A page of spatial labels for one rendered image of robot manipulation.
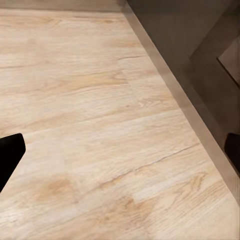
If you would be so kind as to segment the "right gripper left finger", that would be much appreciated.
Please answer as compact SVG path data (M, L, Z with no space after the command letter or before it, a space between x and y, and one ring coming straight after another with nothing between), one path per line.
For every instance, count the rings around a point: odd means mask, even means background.
M0 193L25 152L26 145L21 133L0 138Z

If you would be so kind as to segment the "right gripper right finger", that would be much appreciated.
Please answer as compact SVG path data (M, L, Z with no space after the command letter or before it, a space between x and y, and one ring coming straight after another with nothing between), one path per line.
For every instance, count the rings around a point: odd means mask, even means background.
M240 173L240 135L229 133L227 135L224 151Z

